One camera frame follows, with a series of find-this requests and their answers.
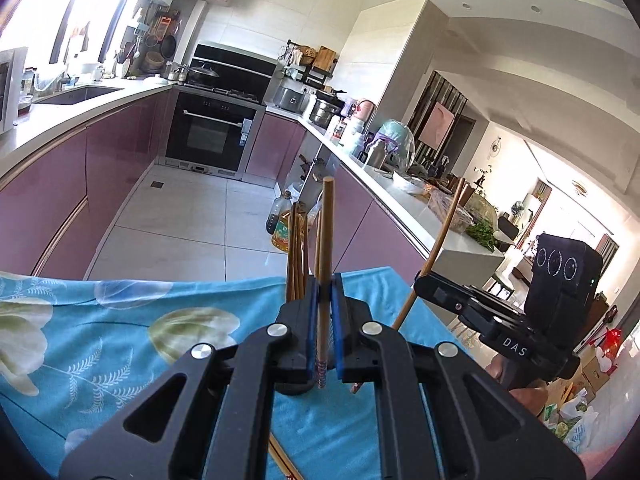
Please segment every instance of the gas stove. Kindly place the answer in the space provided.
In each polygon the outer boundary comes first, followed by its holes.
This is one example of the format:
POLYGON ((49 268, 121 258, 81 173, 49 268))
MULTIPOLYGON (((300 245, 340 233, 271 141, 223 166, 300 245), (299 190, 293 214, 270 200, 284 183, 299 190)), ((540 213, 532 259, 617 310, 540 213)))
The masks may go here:
POLYGON ((194 82, 186 82, 186 83, 178 83, 180 86, 186 86, 187 88, 197 88, 198 90, 205 90, 207 92, 211 92, 213 94, 224 95, 228 97, 234 97, 236 99, 240 99, 242 101, 249 101, 250 103, 260 104, 259 99, 247 92, 242 92, 239 90, 228 90, 224 88, 214 88, 211 86, 194 83, 194 82))

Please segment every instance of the blue tablecloth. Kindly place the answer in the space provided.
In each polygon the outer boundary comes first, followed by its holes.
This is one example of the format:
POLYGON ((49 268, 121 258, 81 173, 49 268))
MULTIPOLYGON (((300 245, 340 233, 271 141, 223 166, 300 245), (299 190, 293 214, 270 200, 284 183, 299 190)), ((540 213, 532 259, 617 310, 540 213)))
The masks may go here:
MULTIPOLYGON (((391 324, 409 288, 389 268, 343 275, 348 296, 391 324)), ((228 283, 62 282, 0 274, 0 404, 53 476, 79 442, 193 344, 241 342, 274 321, 284 279, 228 283)), ((455 342, 420 300, 401 330, 455 342)), ((271 429, 306 480, 380 478, 373 387, 330 372, 324 390, 276 394, 271 429)), ((269 459, 267 478, 282 473, 269 459)))

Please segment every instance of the pink artwork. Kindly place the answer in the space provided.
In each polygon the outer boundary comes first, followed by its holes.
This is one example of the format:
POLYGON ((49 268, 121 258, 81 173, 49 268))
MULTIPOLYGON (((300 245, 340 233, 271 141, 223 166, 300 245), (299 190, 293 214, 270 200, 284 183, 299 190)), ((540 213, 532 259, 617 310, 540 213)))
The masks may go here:
POLYGON ((449 127, 453 122, 454 115, 449 112, 440 103, 436 103, 435 107, 431 111, 429 120, 424 125, 422 133, 418 140, 424 142, 427 146, 431 146, 434 150, 440 147, 440 143, 447 135, 449 127))

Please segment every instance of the human hand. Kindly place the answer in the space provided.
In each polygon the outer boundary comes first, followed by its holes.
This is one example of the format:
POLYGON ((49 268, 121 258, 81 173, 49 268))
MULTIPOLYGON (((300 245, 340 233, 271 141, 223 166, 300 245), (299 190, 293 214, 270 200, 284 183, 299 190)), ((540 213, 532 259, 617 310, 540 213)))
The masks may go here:
MULTIPOLYGON (((488 367, 487 373, 495 380, 500 380, 502 370, 507 359, 500 354, 496 354, 488 367)), ((545 408, 549 392, 546 390, 546 383, 542 379, 536 379, 527 388, 516 388, 509 390, 509 393, 533 415, 538 416, 545 408)))

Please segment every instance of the kitchen sink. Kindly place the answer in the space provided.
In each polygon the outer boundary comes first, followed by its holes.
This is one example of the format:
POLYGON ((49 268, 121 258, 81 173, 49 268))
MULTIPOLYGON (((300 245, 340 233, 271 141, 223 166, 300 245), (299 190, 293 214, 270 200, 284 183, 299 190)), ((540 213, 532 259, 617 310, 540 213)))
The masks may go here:
POLYGON ((76 88, 75 90, 69 90, 62 92, 51 97, 45 97, 44 99, 37 101, 35 104, 39 105, 74 105, 87 101, 87 99, 93 99, 100 95, 110 94, 111 92, 117 92, 122 88, 109 88, 107 86, 85 86, 84 88, 76 88))

